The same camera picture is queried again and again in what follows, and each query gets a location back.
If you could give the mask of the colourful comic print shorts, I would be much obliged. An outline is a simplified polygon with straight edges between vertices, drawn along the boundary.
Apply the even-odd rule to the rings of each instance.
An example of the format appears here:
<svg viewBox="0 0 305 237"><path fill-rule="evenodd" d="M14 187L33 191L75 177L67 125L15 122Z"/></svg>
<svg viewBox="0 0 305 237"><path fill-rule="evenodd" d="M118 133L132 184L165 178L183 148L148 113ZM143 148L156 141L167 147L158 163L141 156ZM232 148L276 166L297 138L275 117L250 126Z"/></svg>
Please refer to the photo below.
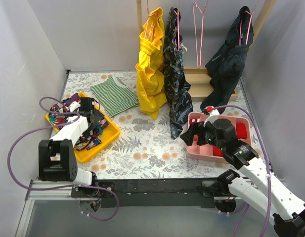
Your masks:
<svg viewBox="0 0 305 237"><path fill-rule="evenodd" d="M76 101L80 103L80 96L78 93L75 93L71 97L64 99L60 103L56 103L51 106L50 112L48 113L49 123L51 125L60 125L56 130L59 132L64 126L63 124L68 123L68 113L69 106L72 102ZM74 148L78 151L82 151L84 149L91 149L99 144L101 144L100 139L98 138L100 134L102 134L103 130L108 126L108 122L106 121L104 115L103 119L99 122L96 128L88 128L80 135L77 139L77 142L74 145Z"/></svg>

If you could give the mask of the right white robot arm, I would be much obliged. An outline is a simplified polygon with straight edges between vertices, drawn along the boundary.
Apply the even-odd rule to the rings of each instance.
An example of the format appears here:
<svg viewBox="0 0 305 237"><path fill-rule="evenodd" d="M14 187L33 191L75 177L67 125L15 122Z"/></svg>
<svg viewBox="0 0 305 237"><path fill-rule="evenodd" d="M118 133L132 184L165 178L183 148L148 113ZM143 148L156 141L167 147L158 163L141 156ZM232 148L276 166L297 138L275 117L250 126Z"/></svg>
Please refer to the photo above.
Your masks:
<svg viewBox="0 0 305 237"><path fill-rule="evenodd" d="M294 195L273 173L267 170L258 153L238 139L231 121L193 122L181 135L187 146L198 136L198 144L221 150L234 170L218 177L218 192L240 197L271 223L280 237L305 236L305 202Z"/></svg>

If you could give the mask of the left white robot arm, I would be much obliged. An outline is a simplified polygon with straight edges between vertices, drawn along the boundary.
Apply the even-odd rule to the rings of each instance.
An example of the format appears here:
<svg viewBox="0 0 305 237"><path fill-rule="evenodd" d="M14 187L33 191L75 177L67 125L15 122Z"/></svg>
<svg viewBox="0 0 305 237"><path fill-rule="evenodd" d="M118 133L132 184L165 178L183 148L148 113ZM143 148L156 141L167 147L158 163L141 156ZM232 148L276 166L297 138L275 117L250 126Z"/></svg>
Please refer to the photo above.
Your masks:
<svg viewBox="0 0 305 237"><path fill-rule="evenodd" d="M74 146L79 139L91 136L103 114L95 107L96 100L82 97L80 102L73 102L69 111L68 124L49 140L39 143L39 177L43 181L70 181L82 186L87 197L99 193L99 185L94 182L94 174L78 168Z"/></svg>

